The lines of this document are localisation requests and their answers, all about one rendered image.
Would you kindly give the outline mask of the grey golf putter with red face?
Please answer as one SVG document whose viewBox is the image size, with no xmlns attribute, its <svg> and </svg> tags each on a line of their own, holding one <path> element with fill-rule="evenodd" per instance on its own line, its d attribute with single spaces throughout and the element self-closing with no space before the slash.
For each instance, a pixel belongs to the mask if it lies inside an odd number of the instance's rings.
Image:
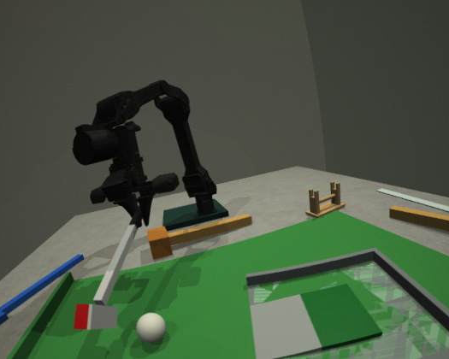
<svg viewBox="0 0 449 359">
<path fill-rule="evenodd" d="M 117 328 L 118 307 L 109 306 L 107 302 L 141 221 L 142 214 L 138 206 L 93 298 L 95 304 L 76 305 L 74 329 Z"/>
</svg>

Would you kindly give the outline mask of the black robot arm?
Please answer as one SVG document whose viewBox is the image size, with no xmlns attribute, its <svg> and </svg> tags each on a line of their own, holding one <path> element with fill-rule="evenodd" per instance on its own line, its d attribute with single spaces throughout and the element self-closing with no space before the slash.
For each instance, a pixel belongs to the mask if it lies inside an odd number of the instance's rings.
<svg viewBox="0 0 449 359">
<path fill-rule="evenodd" d="M 164 94 L 167 97 L 160 99 Z M 182 181 L 188 197 L 195 197 L 198 217 L 217 213 L 212 198 L 216 194 L 216 185 L 199 163 L 188 124 L 189 97 L 165 80 L 160 79 L 137 91 L 121 91 L 99 101 L 93 123 L 75 128 L 73 153 L 77 162 L 86 166 L 139 152 L 135 132 L 141 128 L 133 121 L 125 122 L 151 100 L 173 126 L 185 166 Z M 124 123 L 124 126 L 119 126 Z M 109 202 L 130 197 L 132 189 L 142 184 L 136 167 L 130 161 L 124 162 L 124 166 L 120 170 L 115 166 L 109 167 L 109 176 L 101 185 Z"/>
</svg>

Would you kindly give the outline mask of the white ball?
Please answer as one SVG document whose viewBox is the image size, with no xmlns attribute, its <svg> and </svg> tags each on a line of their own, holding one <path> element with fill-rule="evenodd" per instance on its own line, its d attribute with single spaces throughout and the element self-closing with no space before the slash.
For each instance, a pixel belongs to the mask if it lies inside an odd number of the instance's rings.
<svg viewBox="0 0 449 359">
<path fill-rule="evenodd" d="M 166 331 L 163 318 L 155 313 L 142 315 L 137 322 L 137 334 L 145 343 L 155 343 L 159 341 Z"/>
</svg>

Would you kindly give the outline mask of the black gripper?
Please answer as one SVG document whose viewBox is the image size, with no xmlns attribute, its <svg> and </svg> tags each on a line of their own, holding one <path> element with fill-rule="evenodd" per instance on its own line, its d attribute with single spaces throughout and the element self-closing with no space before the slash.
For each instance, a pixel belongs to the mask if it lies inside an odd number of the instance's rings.
<svg viewBox="0 0 449 359">
<path fill-rule="evenodd" d="M 113 204 L 118 204 L 122 206 L 128 214 L 133 218 L 134 213 L 139 206 L 141 209 L 141 214 L 143 218 L 143 222 L 145 226 L 149 226 L 150 222 L 150 212 L 151 212 L 151 204 L 153 200 L 153 195 L 161 194 L 165 192 L 174 191 L 179 185 L 179 178 L 177 174 L 162 174 L 158 175 L 151 181 L 146 181 L 147 176 L 144 175 L 144 169 L 142 166 L 143 157 L 138 153 L 134 153 L 130 156 L 123 156 L 118 158 L 113 158 L 112 164 L 110 166 L 115 166 L 116 170 L 120 170 L 125 168 L 124 162 L 130 161 L 131 164 L 136 167 L 142 177 L 142 184 L 138 187 L 132 189 L 132 192 L 139 192 L 140 196 L 137 198 L 136 193 L 132 193 L 130 197 L 125 199 L 116 199 Z M 104 203 L 106 196 L 104 195 L 101 186 L 92 190 L 90 199 L 92 200 L 92 204 L 94 203 Z M 139 204 L 138 204 L 139 203 Z"/>
</svg>

